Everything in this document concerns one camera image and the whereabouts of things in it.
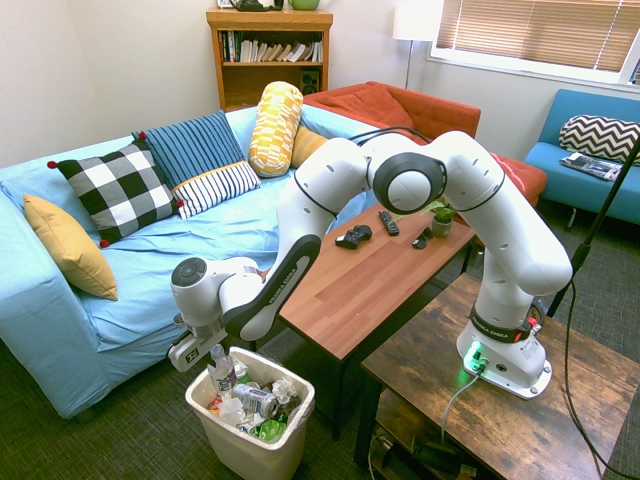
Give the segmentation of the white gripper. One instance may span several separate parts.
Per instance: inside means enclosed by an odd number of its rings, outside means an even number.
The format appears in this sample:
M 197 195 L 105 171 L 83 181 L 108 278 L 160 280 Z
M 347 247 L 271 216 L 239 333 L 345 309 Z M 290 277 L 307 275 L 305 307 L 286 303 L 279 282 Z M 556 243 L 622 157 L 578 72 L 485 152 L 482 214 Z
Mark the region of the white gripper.
M 190 329 L 183 325 L 183 330 L 167 352 L 167 358 L 179 372 L 189 370 L 227 336 L 226 330 L 218 327 Z

